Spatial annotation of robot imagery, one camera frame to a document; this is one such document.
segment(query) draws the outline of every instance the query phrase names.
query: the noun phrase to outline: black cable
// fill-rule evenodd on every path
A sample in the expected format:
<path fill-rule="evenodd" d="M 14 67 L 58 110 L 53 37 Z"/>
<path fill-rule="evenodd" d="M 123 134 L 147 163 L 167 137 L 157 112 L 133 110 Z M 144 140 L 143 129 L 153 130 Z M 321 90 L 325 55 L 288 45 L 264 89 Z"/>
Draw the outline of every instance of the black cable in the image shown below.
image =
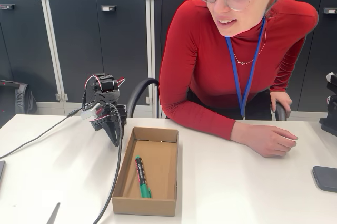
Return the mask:
<path fill-rule="evenodd" d="M 117 107 L 115 107 L 113 104 L 107 104 L 109 106 L 111 106 L 112 108 L 115 109 L 116 113 L 117 113 L 117 117 L 118 117 L 118 123 L 120 125 L 120 135 L 119 135 L 119 140 L 120 140 L 120 144 L 118 146 L 118 161 L 117 161 L 117 167 L 116 167 L 116 173 L 115 173 L 115 178 L 114 178 L 114 182 L 112 184 L 112 187 L 111 187 L 111 190 L 110 190 L 110 193 L 109 193 L 109 196 L 106 200 L 106 203 L 100 213 L 100 215 L 98 215 L 97 219 L 94 221 L 93 224 L 97 224 L 101 217 L 103 216 L 107 206 L 109 205 L 110 203 L 110 200 L 111 200 L 111 197 L 112 197 L 112 193 L 114 192 L 115 190 L 115 186 L 116 186 L 116 182 L 117 182 L 117 177 L 118 177 L 118 173 L 120 171 L 120 165 L 121 165 L 121 155 L 122 155 L 122 120 L 121 120 L 121 115 L 120 115 L 120 112 L 118 111 Z"/>
<path fill-rule="evenodd" d="M 92 106 L 89 106 L 89 105 L 91 105 L 91 104 L 94 103 L 94 102 L 96 102 L 96 100 L 93 100 L 93 101 L 91 101 L 91 102 L 85 104 L 84 109 L 82 109 L 82 111 L 86 111 L 86 110 L 92 108 Z"/>
<path fill-rule="evenodd" d="M 57 125 L 61 124 L 63 121 L 65 121 L 65 120 L 68 119 L 69 117 L 74 116 L 74 115 L 75 115 L 77 112 L 79 112 L 80 110 L 82 110 L 82 108 L 79 108 L 79 109 L 77 109 L 77 110 L 72 111 L 71 113 L 68 114 L 67 117 L 65 117 L 63 120 L 61 120 L 60 122 L 58 122 L 58 123 L 56 123 L 55 125 L 53 125 L 53 126 L 52 126 L 51 128 L 49 128 L 47 131 L 44 131 L 44 132 L 43 132 L 42 134 L 40 134 L 38 137 L 36 137 L 36 138 L 34 138 L 34 139 L 30 140 L 30 141 L 27 141 L 26 143 L 22 144 L 21 146 L 18 146 L 16 149 L 14 149 L 14 150 L 12 150 L 11 152 L 9 152 L 9 153 L 3 155 L 2 157 L 0 157 L 0 159 L 9 156 L 10 154 L 14 153 L 16 150 L 18 150 L 18 149 L 22 148 L 23 146 L 25 146 L 25 145 L 27 145 L 27 144 L 29 144 L 29 143 L 31 143 L 31 142 L 37 140 L 37 139 L 40 138 L 42 135 L 44 135 L 45 133 L 49 132 L 51 129 L 53 129 L 53 128 L 56 127 Z"/>

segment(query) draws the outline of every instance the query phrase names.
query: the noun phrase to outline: woman's hand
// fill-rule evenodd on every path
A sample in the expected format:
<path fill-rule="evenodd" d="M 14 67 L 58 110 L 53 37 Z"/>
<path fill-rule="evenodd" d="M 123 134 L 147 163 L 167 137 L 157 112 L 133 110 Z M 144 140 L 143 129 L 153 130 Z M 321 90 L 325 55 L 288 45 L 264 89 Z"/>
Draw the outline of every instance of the woman's hand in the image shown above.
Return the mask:
<path fill-rule="evenodd" d="M 278 101 L 285 109 L 286 116 L 289 118 L 291 109 L 290 105 L 293 101 L 291 101 L 290 97 L 286 92 L 282 91 L 273 91 L 270 93 L 270 100 L 272 101 L 272 111 L 276 111 L 276 102 Z"/>
<path fill-rule="evenodd" d="M 285 156 L 298 138 L 290 132 L 267 125 L 235 122 L 231 140 L 245 144 L 263 157 Z"/>

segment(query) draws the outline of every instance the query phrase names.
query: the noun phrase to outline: open cardboard tray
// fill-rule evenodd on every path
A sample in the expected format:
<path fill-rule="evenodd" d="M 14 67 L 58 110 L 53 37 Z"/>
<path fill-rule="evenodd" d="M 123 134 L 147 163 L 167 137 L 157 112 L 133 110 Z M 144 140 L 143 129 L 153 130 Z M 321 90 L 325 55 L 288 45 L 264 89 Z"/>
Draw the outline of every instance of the open cardboard tray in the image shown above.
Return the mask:
<path fill-rule="evenodd" d="M 114 213 L 175 216 L 178 131 L 134 127 L 112 195 Z M 135 157 L 143 161 L 151 198 L 141 197 Z"/>

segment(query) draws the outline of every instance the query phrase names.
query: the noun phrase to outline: white table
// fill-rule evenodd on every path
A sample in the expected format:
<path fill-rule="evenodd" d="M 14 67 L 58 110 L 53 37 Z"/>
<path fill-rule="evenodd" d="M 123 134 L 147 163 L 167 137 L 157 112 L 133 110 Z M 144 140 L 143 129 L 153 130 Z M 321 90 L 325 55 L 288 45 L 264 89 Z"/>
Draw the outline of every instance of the white table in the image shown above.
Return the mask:
<path fill-rule="evenodd" d="M 61 116 L 17 115 L 0 129 L 0 155 L 30 140 Z M 315 165 L 337 167 L 337 138 L 318 123 L 272 124 L 299 137 L 285 158 L 263 158 L 244 145 L 181 127 L 166 119 L 127 119 L 123 150 L 133 126 L 179 130 L 176 217 L 113 214 L 100 223 L 336 224 L 337 193 L 318 189 Z M 72 117 L 10 157 L 0 183 L 0 223 L 92 223 L 99 214 L 117 160 L 104 130 Z"/>

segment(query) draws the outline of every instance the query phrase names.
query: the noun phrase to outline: red turtleneck sweater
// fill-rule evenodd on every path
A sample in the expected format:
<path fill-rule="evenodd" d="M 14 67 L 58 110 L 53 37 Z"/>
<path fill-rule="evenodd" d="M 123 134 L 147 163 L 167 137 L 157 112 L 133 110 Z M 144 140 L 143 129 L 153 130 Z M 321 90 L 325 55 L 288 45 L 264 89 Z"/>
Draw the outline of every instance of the red turtleneck sweater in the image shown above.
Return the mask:
<path fill-rule="evenodd" d="M 316 9 L 305 2 L 278 0 L 272 6 L 247 101 L 267 88 L 286 91 L 305 37 L 317 20 Z M 252 60 L 261 25 L 231 38 L 238 60 Z M 251 63 L 236 67 L 243 95 Z M 230 139 L 235 121 L 188 101 L 189 88 L 208 106 L 239 106 L 226 40 L 202 0 L 185 1 L 172 19 L 160 73 L 161 105 L 183 126 Z"/>

